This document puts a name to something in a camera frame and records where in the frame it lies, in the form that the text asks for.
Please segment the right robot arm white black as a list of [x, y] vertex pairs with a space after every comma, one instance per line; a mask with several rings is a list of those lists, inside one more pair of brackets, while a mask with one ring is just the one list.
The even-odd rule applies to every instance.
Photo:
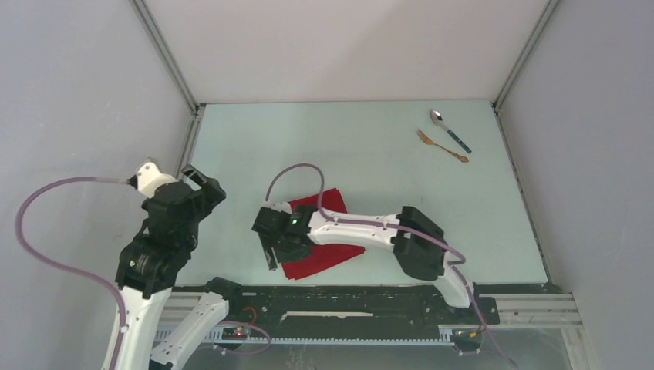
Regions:
[[456, 321], [468, 322], [480, 310], [472, 283], [458, 270], [465, 257], [415, 207], [405, 206], [398, 214], [365, 216], [311, 205], [266, 204], [251, 229], [260, 238], [271, 270], [280, 263], [306, 259], [315, 246], [348, 244], [384, 250], [394, 255], [404, 274], [432, 283]]

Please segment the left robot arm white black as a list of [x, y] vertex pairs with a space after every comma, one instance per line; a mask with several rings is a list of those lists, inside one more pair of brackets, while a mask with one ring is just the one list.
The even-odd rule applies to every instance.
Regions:
[[116, 283], [122, 301], [104, 369], [181, 369], [213, 327], [243, 313], [242, 286], [215, 277], [172, 333], [154, 343], [177, 275], [197, 248], [200, 222], [226, 198], [219, 182], [194, 166], [186, 165], [182, 173], [198, 189], [162, 173], [152, 161], [128, 180], [145, 196], [147, 217], [120, 252]]

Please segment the left corner aluminium profile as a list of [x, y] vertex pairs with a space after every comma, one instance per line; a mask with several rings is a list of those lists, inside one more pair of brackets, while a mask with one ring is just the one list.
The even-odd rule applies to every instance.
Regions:
[[186, 107], [190, 110], [189, 123], [186, 125], [184, 140], [180, 149], [180, 155], [175, 167], [176, 175], [181, 177], [182, 169], [191, 161], [197, 137], [200, 131], [201, 122], [206, 109], [205, 103], [200, 103], [191, 92], [190, 85], [184, 77], [181, 67], [174, 57], [173, 51], [168, 45], [147, 1], [130, 0], [136, 17], [142, 24], [145, 33], [150, 39], [155, 51], [160, 57], [163, 67], [168, 72], [174, 85], [181, 94]]

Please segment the corner aluminium profile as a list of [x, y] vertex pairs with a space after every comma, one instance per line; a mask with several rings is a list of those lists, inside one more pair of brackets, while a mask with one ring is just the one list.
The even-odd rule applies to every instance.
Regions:
[[521, 196], [524, 210], [527, 214], [527, 218], [531, 228], [531, 232], [533, 234], [534, 242], [536, 243], [539, 257], [541, 259], [541, 264], [544, 267], [546, 276], [549, 281], [551, 280], [551, 272], [548, 267], [547, 258], [541, 246], [541, 241], [538, 235], [536, 224], [534, 222], [533, 213], [531, 212], [531, 209], [529, 207], [527, 195], [524, 192], [524, 184], [515, 160], [514, 151], [511, 148], [510, 137], [507, 134], [507, 130], [504, 125], [503, 108], [506, 105], [506, 102], [510, 97], [510, 94], [512, 93], [514, 87], [516, 86], [518, 80], [520, 79], [524, 69], [527, 67], [531, 57], [533, 56], [534, 52], [539, 46], [539, 43], [543, 35], [545, 34], [548, 26], [555, 18], [556, 13], [560, 9], [562, 3], [563, 1], [561, 0], [549, 0], [546, 2], [540, 15], [538, 16], [536, 23], [534, 24], [532, 30], [530, 31], [529, 36], [527, 37], [525, 43], [521, 47], [521, 50], [518, 53], [518, 56], [515, 59], [509, 73], [504, 79], [501, 88], [499, 89], [495, 98], [491, 101], [491, 106], [494, 112], [494, 117], [496, 119], [497, 128], [500, 131], [505, 152], [507, 154], [509, 164], [511, 165], [511, 170], [515, 179], [515, 183], [517, 184], [517, 188]]
[[136, 17], [142, 24], [145, 33], [150, 39], [155, 51], [160, 57], [163, 67], [168, 72], [174, 85], [181, 94], [186, 107], [190, 110], [189, 123], [186, 125], [184, 140], [180, 149], [180, 155], [175, 167], [176, 175], [181, 177], [182, 169], [191, 161], [197, 137], [200, 131], [201, 122], [206, 109], [205, 103], [200, 103], [191, 92], [190, 85], [184, 77], [181, 67], [174, 57], [173, 51], [168, 45], [147, 1], [130, 0]]

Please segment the gold fork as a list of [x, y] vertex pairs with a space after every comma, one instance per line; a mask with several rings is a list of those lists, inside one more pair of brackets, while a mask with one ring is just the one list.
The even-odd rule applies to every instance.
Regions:
[[460, 155], [458, 153], [455, 153], [452, 150], [447, 149], [444, 146], [441, 146], [440, 144], [434, 142], [431, 138], [429, 138], [421, 129], [418, 129], [416, 131], [417, 136], [420, 138], [420, 140], [428, 146], [435, 146], [437, 148], [440, 148], [444, 150], [446, 153], [450, 154], [452, 157], [456, 158], [459, 160], [461, 163], [468, 163], [469, 159], [466, 156]]

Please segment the right corner aluminium profile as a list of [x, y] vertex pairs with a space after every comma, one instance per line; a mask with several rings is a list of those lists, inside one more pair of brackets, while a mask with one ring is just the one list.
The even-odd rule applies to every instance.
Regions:
[[527, 195], [524, 192], [524, 184], [515, 160], [514, 151], [511, 148], [510, 137], [507, 134], [507, 130], [504, 125], [503, 108], [506, 105], [506, 102], [510, 97], [510, 94], [512, 93], [514, 87], [516, 86], [518, 80], [520, 79], [524, 69], [527, 67], [531, 57], [533, 56], [534, 52], [539, 46], [539, 43], [543, 35], [545, 34], [548, 26], [555, 18], [556, 13], [560, 9], [562, 3], [563, 1], [561, 0], [549, 0], [546, 2], [540, 15], [538, 16], [536, 23], [534, 24], [532, 30], [530, 31], [529, 36], [527, 37], [525, 43], [521, 47], [521, 50], [518, 53], [518, 56], [515, 59], [509, 73], [504, 79], [501, 88], [499, 89], [495, 98], [491, 101], [491, 106], [494, 112], [494, 117], [496, 119], [497, 128], [500, 131], [505, 152], [507, 154], [509, 164], [511, 165], [511, 170], [515, 179], [515, 183], [517, 184], [517, 188], [521, 196], [524, 210], [527, 214], [527, 218], [531, 228], [531, 232], [533, 234], [534, 242], [536, 243], [539, 257], [541, 259], [541, 264], [544, 267], [546, 276], [549, 281], [551, 280], [551, 272], [548, 267], [547, 258], [541, 246], [541, 241], [538, 235], [536, 224], [534, 222], [533, 213], [531, 212], [531, 209], [529, 207]]

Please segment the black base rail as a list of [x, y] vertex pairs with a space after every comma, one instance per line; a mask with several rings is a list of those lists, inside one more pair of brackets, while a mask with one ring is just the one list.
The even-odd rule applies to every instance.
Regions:
[[252, 323], [278, 340], [437, 340], [448, 325], [499, 323], [493, 298], [476, 302], [476, 307], [453, 308], [431, 285], [246, 286], [227, 319]]

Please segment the aluminium frame rail front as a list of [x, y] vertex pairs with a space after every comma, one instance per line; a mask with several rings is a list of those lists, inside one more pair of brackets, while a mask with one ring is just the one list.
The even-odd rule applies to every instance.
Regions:
[[576, 329], [582, 320], [570, 294], [499, 294], [484, 293], [479, 298], [496, 301], [499, 323], [454, 328], [446, 326], [444, 335], [437, 340], [413, 341], [344, 341], [344, 340], [288, 340], [273, 339], [263, 328], [252, 323], [239, 322], [232, 327], [220, 325], [212, 328], [202, 343], [223, 345], [235, 349], [239, 345], [391, 345], [391, 346], [450, 346], [471, 352], [481, 346], [482, 336], [490, 329]]

